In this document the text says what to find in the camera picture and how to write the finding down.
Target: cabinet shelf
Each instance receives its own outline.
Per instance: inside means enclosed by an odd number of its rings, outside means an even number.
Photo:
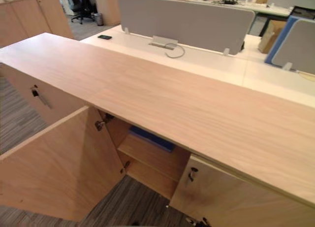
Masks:
[[[123,164],[129,162],[126,174],[138,182],[144,184],[163,197],[171,200],[178,183],[147,165],[118,151],[118,155]]]
[[[190,156],[190,152],[181,147],[176,146],[169,153],[131,133],[118,150],[176,182],[180,180]]]

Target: office chair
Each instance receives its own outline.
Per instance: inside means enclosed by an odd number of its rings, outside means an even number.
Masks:
[[[83,18],[89,18],[94,21],[94,17],[92,16],[92,5],[90,0],[68,0],[70,9],[73,12],[79,13],[78,15],[71,18],[71,22],[74,19],[80,19],[80,24],[82,24]]]
[[[263,14],[263,13],[258,13],[257,16],[261,16],[261,17],[267,17],[267,20],[266,20],[266,23],[264,24],[264,27],[262,28],[259,36],[264,36],[267,28],[268,28],[268,25],[269,25],[269,22],[270,20],[276,20],[276,21],[287,21],[288,17],[282,17],[282,16],[271,16],[271,15],[268,15],[268,14]]]

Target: black phone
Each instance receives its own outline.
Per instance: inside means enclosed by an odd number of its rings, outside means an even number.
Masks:
[[[111,36],[106,36],[106,35],[99,35],[98,38],[102,38],[102,39],[105,39],[105,40],[109,40],[109,39],[111,39],[112,37],[111,37]]]

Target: door handle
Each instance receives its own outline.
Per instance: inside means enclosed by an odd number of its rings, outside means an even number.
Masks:
[[[38,97],[40,101],[46,105],[49,109],[52,109],[51,105],[48,103],[47,99],[39,93],[38,86],[34,85],[31,87],[31,93],[33,97]]]
[[[197,173],[197,172],[198,172],[197,168],[195,168],[195,167],[191,168],[191,171],[188,174],[188,178],[190,179],[190,181],[192,181],[192,182],[194,181],[195,173]]]

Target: gray partition panel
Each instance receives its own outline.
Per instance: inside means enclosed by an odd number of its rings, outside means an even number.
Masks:
[[[119,0],[123,30],[236,55],[255,13],[177,0]]]
[[[272,63],[291,62],[295,70],[315,74],[315,21],[300,19],[294,23]]]

